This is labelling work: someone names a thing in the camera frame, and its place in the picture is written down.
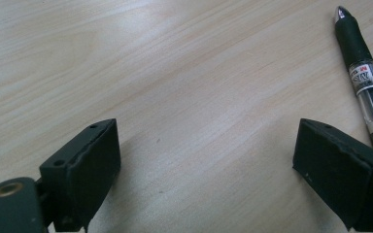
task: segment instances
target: wood grain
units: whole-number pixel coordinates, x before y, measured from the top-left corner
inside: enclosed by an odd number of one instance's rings
[[[0,182],[116,118],[90,232],[347,232],[292,170],[302,117],[369,145],[335,7],[373,1],[0,1]]]

